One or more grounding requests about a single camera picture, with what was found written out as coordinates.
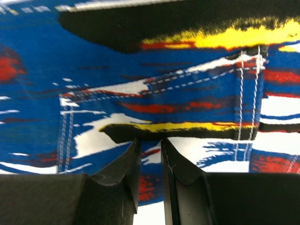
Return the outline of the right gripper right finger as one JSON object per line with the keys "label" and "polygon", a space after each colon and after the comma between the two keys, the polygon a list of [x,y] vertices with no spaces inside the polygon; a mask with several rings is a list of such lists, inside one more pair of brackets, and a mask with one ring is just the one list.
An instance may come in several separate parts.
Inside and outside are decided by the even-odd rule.
{"label": "right gripper right finger", "polygon": [[167,225],[297,225],[300,177],[205,172],[168,139],[161,143]]}

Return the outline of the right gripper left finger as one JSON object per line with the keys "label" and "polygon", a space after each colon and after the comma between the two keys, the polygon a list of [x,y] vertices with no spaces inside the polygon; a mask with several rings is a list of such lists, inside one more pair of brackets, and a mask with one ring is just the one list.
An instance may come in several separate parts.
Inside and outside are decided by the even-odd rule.
{"label": "right gripper left finger", "polygon": [[0,177],[3,225],[130,225],[137,213],[141,144],[93,175]]}

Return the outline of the blue patterned trousers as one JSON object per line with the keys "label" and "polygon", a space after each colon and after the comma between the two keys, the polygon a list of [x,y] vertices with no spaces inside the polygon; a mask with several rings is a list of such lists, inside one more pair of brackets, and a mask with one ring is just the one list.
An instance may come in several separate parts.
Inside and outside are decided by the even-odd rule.
{"label": "blue patterned trousers", "polygon": [[160,141],[208,172],[300,172],[297,0],[3,0],[0,172],[93,174]]}

